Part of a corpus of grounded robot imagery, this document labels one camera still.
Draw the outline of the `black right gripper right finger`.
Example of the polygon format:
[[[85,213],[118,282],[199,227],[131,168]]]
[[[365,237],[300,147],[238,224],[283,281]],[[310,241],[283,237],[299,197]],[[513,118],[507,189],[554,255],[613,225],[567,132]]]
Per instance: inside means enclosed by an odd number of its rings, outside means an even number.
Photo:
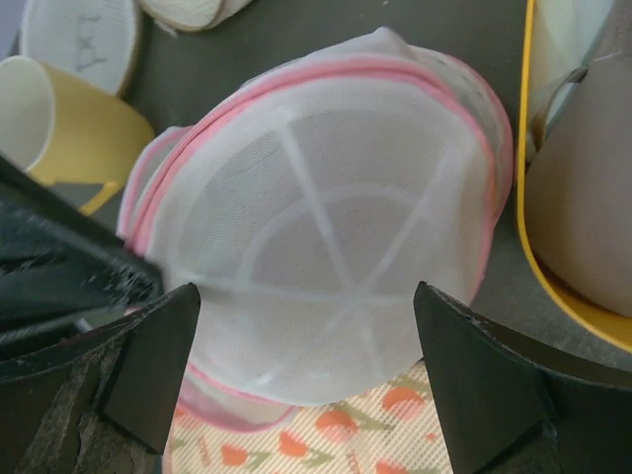
[[[414,310],[454,472],[630,472],[630,372],[547,346],[424,282]]]

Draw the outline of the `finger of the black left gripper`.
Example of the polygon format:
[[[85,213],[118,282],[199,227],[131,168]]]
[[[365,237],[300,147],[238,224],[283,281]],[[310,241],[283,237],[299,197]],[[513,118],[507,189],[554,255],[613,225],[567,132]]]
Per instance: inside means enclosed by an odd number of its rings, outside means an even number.
[[[156,267],[54,193],[1,162],[1,338],[21,341],[84,313],[141,306],[163,291]]]

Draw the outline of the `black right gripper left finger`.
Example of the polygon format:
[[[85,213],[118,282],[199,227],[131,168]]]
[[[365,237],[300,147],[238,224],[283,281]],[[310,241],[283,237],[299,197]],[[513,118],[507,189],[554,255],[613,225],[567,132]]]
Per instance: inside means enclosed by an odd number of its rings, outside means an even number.
[[[4,473],[152,473],[193,344],[185,284],[115,322],[1,363]]]

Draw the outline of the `white pink-trimmed mesh laundry bag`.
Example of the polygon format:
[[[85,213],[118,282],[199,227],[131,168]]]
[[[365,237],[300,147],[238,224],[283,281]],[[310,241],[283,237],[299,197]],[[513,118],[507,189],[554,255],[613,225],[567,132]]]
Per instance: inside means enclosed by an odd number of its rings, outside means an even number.
[[[325,405],[422,357],[420,282],[474,299],[513,174],[488,82],[381,28],[166,129],[132,169],[117,233],[167,289],[197,286],[190,378]]]

